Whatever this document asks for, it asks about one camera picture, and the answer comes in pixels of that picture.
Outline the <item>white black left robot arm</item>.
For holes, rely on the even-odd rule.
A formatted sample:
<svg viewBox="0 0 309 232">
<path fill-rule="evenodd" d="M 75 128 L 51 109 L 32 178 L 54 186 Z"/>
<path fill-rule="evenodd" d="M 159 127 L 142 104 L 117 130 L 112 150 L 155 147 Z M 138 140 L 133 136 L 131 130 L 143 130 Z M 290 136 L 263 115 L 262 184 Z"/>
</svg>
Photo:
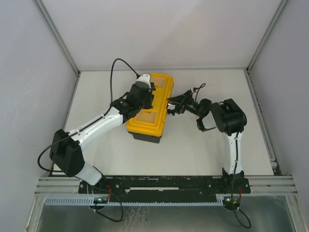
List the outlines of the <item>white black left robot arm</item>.
<svg viewBox="0 0 309 232">
<path fill-rule="evenodd" d="M 96 185 L 103 174 L 84 160 L 83 152 L 101 135 L 126 123 L 142 109 L 151 109 L 153 82 L 136 81 L 129 92 L 114 100 L 106 113 L 83 126 L 65 132 L 55 132 L 49 157 L 67 177 L 76 177 L 90 185 Z"/>
</svg>

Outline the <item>yellow black plastic toolbox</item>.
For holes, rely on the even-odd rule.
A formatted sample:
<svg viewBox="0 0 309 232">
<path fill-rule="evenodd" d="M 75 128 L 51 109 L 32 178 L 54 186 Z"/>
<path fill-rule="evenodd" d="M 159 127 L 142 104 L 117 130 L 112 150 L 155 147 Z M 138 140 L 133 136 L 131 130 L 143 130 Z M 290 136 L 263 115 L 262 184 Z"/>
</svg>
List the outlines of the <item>yellow black plastic toolbox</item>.
<svg viewBox="0 0 309 232">
<path fill-rule="evenodd" d="M 150 82 L 154 83 L 151 109 L 142 109 L 126 123 L 128 133 L 136 140 L 158 144 L 161 140 L 167 116 L 168 98 L 174 86 L 172 76 L 151 73 Z"/>
</svg>

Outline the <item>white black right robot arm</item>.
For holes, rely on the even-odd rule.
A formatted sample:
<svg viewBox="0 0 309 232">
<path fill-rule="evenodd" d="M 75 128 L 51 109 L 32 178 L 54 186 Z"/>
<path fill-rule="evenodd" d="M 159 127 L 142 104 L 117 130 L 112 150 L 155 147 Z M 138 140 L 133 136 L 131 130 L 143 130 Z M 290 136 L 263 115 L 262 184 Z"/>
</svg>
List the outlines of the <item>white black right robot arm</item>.
<svg viewBox="0 0 309 232">
<path fill-rule="evenodd" d="M 193 98 L 194 91 L 188 90 L 182 95 L 168 98 L 168 114 L 183 114 L 186 111 L 197 116 L 197 128 L 201 132 L 217 129 L 224 135 L 225 162 L 223 175 L 243 178 L 241 164 L 241 138 L 247 117 L 233 99 L 212 102 Z"/>
</svg>

